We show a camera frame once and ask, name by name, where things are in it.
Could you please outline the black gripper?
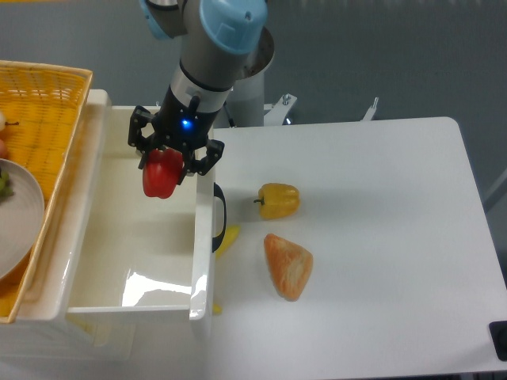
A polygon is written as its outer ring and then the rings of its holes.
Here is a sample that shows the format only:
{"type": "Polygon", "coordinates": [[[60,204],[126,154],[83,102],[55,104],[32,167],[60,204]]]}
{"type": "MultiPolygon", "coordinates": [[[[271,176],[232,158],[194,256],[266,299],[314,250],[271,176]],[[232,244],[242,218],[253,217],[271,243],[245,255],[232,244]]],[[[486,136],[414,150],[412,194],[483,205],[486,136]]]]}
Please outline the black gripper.
{"type": "Polygon", "coordinates": [[[143,169],[150,152],[169,147],[181,152],[183,167],[178,178],[181,185],[187,176],[206,175],[222,158],[225,144],[209,139],[213,122],[219,114],[219,107],[212,112],[204,112],[204,95],[197,92],[183,103],[177,99],[173,89],[168,88],[160,110],[155,114],[137,105],[130,117],[128,145],[140,153],[139,169],[143,169]],[[150,124],[154,131],[147,137],[143,129],[150,124]],[[196,150],[205,147],[205,155],[195,158],[196,150]]]}

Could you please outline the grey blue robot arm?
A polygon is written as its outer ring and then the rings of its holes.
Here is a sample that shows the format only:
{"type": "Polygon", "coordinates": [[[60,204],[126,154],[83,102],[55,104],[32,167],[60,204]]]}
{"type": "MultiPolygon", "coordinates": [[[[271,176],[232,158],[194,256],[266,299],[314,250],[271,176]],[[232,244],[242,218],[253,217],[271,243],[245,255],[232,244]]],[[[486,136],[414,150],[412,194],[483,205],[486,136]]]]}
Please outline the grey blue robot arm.
{"type": "Polygon", "coordinates": [[[223,155],[224,143],[208,134],[257,49],[268,16],[264,1],[142,1],[156,37],[182,37],[179,64],[155,113],[134,109],[128,145],[143,169],[154,150],[181,153],[180,178],[205,175],[223,155]]]}

